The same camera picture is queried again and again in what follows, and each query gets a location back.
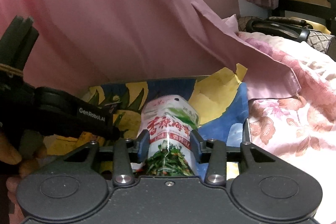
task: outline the plastic food pouch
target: plastic food pouch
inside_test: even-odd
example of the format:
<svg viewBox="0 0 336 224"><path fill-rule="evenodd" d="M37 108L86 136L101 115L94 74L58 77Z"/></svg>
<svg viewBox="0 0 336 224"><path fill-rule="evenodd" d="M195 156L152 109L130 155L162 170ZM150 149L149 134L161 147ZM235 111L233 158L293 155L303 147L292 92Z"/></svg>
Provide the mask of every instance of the plastic food pouch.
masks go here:
<svg viewBox="0 0 336 224"><path fill-rule="evenodd" d="M198 125L197 112L180 96L163 96L147 103L138 133L144 129L150 133L148 158L142 167L144 175L197 175L190 132Z"/></svg>

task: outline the floral blanket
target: floral blanket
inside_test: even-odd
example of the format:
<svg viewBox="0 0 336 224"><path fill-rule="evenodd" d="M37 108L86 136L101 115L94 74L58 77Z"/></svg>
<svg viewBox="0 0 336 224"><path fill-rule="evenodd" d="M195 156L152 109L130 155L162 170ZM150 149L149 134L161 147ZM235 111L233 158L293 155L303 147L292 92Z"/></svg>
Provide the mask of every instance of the floral blanket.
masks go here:
<svg viewBox="0 0 336 224"><path fill-rule="evenodd" d="M246 42L289 66L301 85L293 98L249 102L252 142L319 181L323 200L315 219L330 224L336 220L332 207L336 196L334 170L330 164L336 159L336 90L293 56L254 38Z"/></svg>

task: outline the screw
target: screw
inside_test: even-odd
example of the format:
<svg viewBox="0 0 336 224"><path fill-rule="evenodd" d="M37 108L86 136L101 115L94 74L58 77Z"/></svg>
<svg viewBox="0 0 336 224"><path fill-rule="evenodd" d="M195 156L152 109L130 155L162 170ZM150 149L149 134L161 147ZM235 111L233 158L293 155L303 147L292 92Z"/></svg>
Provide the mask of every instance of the screw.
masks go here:
<svg viewBox="0 0 336 224"><path fill-rule="evenodd" d="M173 181L166 181L165 183L167 186L173 186L175 184L175 182Z"/></svg>
<svg viewBox="0 0 336 224"><path fill-rule="evenodd" d="M132 178L129 175L118 175L115 177L115 181L118 183L129 183L132 180Z"/></svg>
<svg viewBox="0 0 336 224"><path fill-rule="evenodd" d="M221 175L209 175L207 179L211 183L220 183L224 181L224 177Z"/></svg>

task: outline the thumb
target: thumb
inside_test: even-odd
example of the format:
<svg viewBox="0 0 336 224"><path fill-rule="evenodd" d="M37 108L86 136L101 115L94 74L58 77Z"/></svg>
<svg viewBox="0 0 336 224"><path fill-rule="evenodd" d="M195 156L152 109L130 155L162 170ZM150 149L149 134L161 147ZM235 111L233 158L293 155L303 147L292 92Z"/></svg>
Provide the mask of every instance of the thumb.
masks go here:
<svg viewBox="0 0 336 224"><path fill-rule="evenodd" d="M8 142L5 134L0 131L0 161L15 165L21 160L20 153Z"/></svg>

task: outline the food package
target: food package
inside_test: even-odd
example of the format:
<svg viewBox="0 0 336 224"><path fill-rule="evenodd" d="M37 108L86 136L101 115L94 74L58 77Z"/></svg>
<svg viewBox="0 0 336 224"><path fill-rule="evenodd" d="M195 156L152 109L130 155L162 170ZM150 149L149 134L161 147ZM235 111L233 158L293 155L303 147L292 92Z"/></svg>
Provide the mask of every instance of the food package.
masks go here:
<svg viewBox="0 0 336 224"><path fill-rule="evenodd" d="M190 150L190 132L198 126L197 112L180 96L163 96L147 103L142 110L138 133L145 129L150 133L148 158L141 166L143 174L197 175L195 158Z"/></svg>

